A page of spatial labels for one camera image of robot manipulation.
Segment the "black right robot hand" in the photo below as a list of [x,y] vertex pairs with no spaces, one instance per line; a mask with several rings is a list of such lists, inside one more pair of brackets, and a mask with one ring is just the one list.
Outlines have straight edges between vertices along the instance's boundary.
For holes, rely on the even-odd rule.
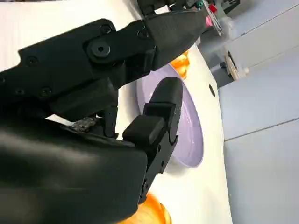
[[183,82],[163,78],[117,139],[119,89],[187,51],[197,10],[116,30],[100,19],[19,51],[0,74],[0,221],[112,224],[132,216],[178,142]]

